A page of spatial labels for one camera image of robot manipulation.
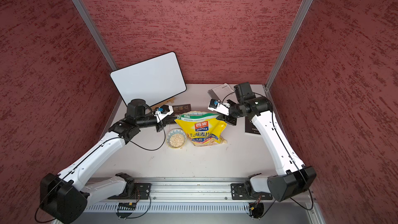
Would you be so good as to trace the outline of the yellow oats bag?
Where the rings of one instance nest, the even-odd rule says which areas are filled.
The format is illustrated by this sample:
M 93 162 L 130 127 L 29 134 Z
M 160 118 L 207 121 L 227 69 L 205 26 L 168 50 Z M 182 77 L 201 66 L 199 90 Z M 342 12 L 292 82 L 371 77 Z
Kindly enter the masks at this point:
M 194 146 L 212 146 L 227 143 L 221 136 L 227 123 L 218 117 L 216 113 L 188 112 L 177 116 L 175 122 Z

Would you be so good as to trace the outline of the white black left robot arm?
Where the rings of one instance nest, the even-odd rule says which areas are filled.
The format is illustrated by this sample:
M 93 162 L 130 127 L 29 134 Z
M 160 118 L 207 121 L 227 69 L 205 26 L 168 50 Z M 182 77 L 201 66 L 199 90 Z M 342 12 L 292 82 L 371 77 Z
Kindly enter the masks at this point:
M 173 107 L 152 109 L 145 100 L 134 99 L 127 105 L 124 118 L 114 123 L 89 151 L 58 174 L 47 174 L 40 182 L 39 209 L 64 224 L 74 222 L 88 207 L 108 198 L 148 198 L 149 191 L 135 185 L 126 173 L 87 186 L 92 175 L 118 150 L 131 143 L 142 128 L 164 130 L 163 119 L 172 115 Z

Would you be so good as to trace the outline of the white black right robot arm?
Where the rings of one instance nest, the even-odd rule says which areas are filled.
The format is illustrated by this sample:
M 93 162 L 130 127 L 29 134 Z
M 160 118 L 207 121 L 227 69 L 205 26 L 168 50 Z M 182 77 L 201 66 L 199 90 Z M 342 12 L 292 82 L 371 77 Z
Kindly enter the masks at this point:
M 255 175 L 249 179 L 249 188 L 269 193 L 278 202 L 309 191 L 317 173 L 293 150 L 280 129 L 271 101 L 253 92 L 250 83 L 234 86 L 233 93 L 237 102 L 212 99 L 208 109 L 218 112 L 220 118 L 231 125 L 235 125 L 238 118 L 248 118 L 261 134 L 275 165 L 276 175 Z

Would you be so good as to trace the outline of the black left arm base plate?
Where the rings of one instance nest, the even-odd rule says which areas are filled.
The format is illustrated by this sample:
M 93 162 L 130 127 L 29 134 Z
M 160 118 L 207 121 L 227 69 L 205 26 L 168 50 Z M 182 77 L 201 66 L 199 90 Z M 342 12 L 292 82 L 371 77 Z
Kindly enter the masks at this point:
M 111 196 L 109 200 L 148 200 L 151 192 L 151 183 L 136 183 L 134 178 L 126 173 L 118 173 L 115 175 L 118 179 L 123 179 L 126 186 L 119 195 Z

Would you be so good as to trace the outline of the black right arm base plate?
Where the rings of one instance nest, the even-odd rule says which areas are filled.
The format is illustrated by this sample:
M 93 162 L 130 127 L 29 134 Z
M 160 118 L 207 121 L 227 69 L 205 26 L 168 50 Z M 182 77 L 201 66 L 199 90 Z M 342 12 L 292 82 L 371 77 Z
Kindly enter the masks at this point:
M 272 200 L 270 193 L 255 192 L 250 184 L 249 178 L 239 183 L 230 185 L 232 200 Z

